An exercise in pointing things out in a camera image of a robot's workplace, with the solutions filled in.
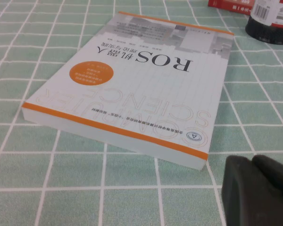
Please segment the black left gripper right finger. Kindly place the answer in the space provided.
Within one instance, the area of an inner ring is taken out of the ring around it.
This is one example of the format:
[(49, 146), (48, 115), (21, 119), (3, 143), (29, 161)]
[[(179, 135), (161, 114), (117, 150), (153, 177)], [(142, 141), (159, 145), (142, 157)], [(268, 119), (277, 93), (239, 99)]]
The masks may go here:
[(251, 161), (283, 197), (283, 164), (265, 155), (255, 155)]

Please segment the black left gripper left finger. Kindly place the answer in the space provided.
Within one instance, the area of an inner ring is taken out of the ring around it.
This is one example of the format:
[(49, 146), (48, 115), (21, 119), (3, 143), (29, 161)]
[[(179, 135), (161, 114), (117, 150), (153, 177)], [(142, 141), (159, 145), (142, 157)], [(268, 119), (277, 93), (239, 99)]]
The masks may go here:
[(222, 185), (226, 224), (283, 226), (282, 194), (251, 160), (235, 155), (226, 158)]

